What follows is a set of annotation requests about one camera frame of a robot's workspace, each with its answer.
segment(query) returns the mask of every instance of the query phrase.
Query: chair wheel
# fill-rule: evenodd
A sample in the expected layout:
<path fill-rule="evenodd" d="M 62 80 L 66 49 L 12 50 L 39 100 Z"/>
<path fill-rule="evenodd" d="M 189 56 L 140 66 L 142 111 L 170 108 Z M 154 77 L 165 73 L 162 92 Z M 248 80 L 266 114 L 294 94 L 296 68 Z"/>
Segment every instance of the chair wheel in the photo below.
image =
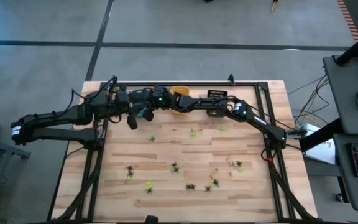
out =
<path fill-rule="evenodd" d="M 335 200 L 336 200 L 337 202 L 344 203 L 344 202 L 343 202 L 343 195 L 342 195 L 342 193 L 339 193 L 339 194 L 335 195 Z"/>

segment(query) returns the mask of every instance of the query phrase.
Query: wooden tabletop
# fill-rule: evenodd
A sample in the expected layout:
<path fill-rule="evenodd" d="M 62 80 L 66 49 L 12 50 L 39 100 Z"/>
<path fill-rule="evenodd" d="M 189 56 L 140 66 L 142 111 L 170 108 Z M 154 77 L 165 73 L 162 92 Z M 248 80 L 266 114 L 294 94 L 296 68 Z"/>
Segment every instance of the wooden tabletop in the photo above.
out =
<path fill-rule="evenodd" d="M 276 119 L 293 126 L 284 82 L 267 82 Z M 97 91 L 99 86 L 100 82 L 85 82 L 82 93 Z M 190 95 L 206 97 L 208 89 L 226 90 L 257 107 L 252 87 L 191 87 Z M 264 95 L 262 99 L 266 112 Z M 262 134 L 251 125 L 210 118 L 204 110 L 187 114 L 158 110 L 152 122 L 137 122 L 136 130 L 129 129 L 125 116 L 122 122 L 108 125 L 95 222 L 143 222 L 147 215 L 158 216 L 160 222 L 277 221 L 269 169 L 260 157 Z M 196 136 L 190 136 L 191 130 Z M 294 140 L 287 143 L 298 146 Z M 71 142 L 68 153 L 79 147 Z M 307 211 L 317 216 L 302 153 L 287 147 L 283 156 L 291 190 Z M 52 218 L 61 215 L 80 190 L 85 158 L 82 150 L 66 159 Z M 231 161 L 241 161 L 243 171 L 230 166 Z M 179 173 L 172 172 L 173 162 L 178 163 Z M 125 182 L 127 166 L 134 168 L 134 175 Z M 205 192 L 213 179 L 219 180 L 219 188 Z M 148 181 L 154 186 L 151 194 L 145 192 Z M 186 190 L 189 183 L 196 189 Z M 281 189 L 280 197 L 287 217 Z M 87 211 L 86 203 L 83 214 Z"/>

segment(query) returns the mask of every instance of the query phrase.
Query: white paper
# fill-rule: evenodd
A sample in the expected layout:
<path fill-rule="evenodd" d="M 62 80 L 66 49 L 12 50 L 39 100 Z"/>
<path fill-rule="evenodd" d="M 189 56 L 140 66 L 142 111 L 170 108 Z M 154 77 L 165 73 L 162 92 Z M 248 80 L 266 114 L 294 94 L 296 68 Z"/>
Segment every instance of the white paper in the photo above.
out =
<path fill-rule="evenodd" d="M 306 124 L 304 128 L 308 131 L 306 136 L 318 131 L 320 128 L 313 126 L 311 124 Z M 321 162 L 327 162 L 329 164 L 335 165 L 335 144 L 332 139 L 321 143 L 309 150 L 306 151 L 306 157 L 311 159 L 316 159 Z"/>

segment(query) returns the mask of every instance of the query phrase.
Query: orange striped tape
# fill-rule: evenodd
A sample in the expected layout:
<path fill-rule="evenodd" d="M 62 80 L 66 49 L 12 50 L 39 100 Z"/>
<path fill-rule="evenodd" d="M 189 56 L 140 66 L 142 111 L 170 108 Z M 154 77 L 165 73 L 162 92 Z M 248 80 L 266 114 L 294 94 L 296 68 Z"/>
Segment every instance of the orange striped tape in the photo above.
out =
<path fill-rule="evenodd" d="M 343 0 L 337 0 L 338 4 L 339 4 L 339 8 L 342 11 L 343 16 L 345 17 L 347 26 L 349 27 L 351 34 L 353 36 L 353 39 L 355 41 L 358 41 L 358 31 L 357 28 L 354 25 L 353 19 L 351 17 L 351 15 L 349 14 L 349 11 L 347 10 L 347 7 L 345 5 L 345 3 L 343 2 Z"/>

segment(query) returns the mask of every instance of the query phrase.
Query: gray concrete floor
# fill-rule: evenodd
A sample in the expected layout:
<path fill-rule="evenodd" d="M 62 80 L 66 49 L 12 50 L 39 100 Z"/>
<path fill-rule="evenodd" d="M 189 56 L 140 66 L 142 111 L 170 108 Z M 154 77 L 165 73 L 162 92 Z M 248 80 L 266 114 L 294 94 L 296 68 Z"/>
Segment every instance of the gray concrete floor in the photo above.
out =
<path fill-rule="evenodd" d="M 98 36 L 108 0 L 0 0 L 0 40 L 91 41 Z M 115 0 L 105 42 L 350 46 L 351 33 L 336 0 Z M 70 89 L 80 90 L 92 47 L 0 46 L 0 140 L 13 144 L 10 122 L 29 113 L 62 110 Z M 221 49 L 102 48 L 93 80 L 285 80 L 287 91 L 324 75 L 322 58 L 341 52 Z M 300 109 L 314 86 L 289 96 Z M 337 118 L 330 106 L 318 114 Z M 323 106 L 316 100 L 313 109 Z M 38 141 L 13 158 L 0 189 L 0 219 L 42 222 L 52 201 L 67 142 Z M 310 177 L 320 218 L 358 220 L 350 205 L 336 203 L 335 178 Z"/>

